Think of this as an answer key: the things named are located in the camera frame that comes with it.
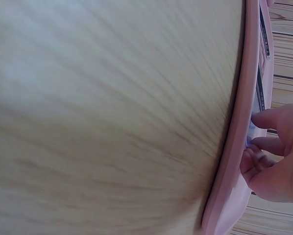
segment light wood tabletop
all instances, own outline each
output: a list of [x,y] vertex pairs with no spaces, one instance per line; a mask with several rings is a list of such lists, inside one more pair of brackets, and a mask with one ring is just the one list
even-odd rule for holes
[[230,120],[242,0],[0,0],[0,235],[188,235]]

